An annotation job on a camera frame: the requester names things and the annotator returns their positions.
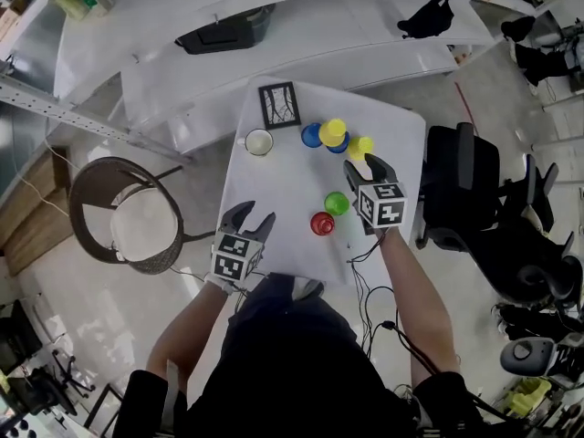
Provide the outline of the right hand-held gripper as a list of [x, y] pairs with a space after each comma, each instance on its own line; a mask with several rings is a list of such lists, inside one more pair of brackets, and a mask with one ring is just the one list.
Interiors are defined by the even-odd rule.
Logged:
[[371, 153], [364, 154], [372, 181], [366, 181], [349, 160], [343, 162], [343, 172], [355, 193], [353, 203], [366, 235], [376, 230], [401, 226], [407, 210], [406, 189], [398, 182], [394, 169]]

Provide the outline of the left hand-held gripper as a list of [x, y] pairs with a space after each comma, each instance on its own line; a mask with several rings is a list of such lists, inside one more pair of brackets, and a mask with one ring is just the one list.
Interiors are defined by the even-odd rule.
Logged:
[[255, 206], [246, 201], [223, 214], [212, 246], [211, 273], [233, 283], [243, 282], [257, 267], [276, 214], [269, 214], [254, 231], [240, 229]]

